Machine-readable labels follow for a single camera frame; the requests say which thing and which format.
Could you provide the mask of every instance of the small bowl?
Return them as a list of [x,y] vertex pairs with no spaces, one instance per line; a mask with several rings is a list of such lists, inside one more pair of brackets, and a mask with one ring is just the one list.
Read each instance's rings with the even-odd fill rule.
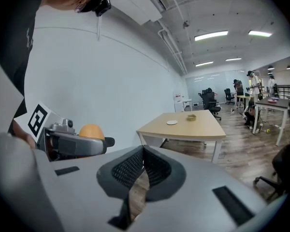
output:
[[194,114],[188,115],[188,117],[187,117],[187,120],[189,120],[189,121],[194,121],[196,119],[197,119],[197,117]]

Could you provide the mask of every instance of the black mesh grille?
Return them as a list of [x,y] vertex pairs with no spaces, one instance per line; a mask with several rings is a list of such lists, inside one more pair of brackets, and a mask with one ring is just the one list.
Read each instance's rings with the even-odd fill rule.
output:
[[144,149],[144,165],[150,187],[159,184],[171,174],[169,163],[146,149]]
[[143,167],[143,151],[139,150],[112,169],[112,176],[119,183],[131,188]]

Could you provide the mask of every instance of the hand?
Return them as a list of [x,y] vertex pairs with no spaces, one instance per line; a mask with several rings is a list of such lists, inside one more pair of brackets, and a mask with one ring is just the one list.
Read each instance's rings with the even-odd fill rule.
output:
[[27,144],[29,144],[31,149],[36,148],[33,137],[30,134],[24,132],[24,130],[21,129],[21,127],[17,124],[15,120],[13,120],[13,131],[15,133],[15,136],[24,140]]
[[29,146],[30,146],[31,149],[36,149],[35,141],[34,141],[33,137],[32,137],[30,134],[26,133],[26,135],[25,135],[25,137],[23,138],[23,140],[24,140],[27,144],[29,144]]

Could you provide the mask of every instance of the railing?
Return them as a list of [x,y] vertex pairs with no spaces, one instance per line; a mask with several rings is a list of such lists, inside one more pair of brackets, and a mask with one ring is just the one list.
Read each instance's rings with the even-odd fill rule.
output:
[[280,98],[290,98],[290,85],[277,85],[277,89]]

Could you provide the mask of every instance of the wooden floor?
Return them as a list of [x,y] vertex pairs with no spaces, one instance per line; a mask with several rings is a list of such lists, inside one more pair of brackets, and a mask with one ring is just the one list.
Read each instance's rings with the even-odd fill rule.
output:
[[[234,105],[220,104],[221,111],[218,116],[219,124],[227,134],[222,142],[221,154],[217,164],[230,173],[233,177],[242,181],[248,187],[255,189],[261,196],[267,198],[273,192],[273,188],[260,181],[257,186],[253,180],[257,176],[272,178],[272,159],[276,153],[290,142],[290,116],[288,117],[280,146],[276,146],[279,128],[274,125],[281,125],[283,112],[272,110],[268,112],[268,121],[263,123],[263,129],[259,134],[252,134],[247,126],[244,126],[243,117],[239,114]],[[163,145],[163,148],[177,151],[189,156],[202,158],[210,161],[214,147],[204,145],[202,142],[170,140]],[[135,182],[130,190],[131,218],[134,219],[145,206],[145,195],[149,189],[148,177],[144,172]]]

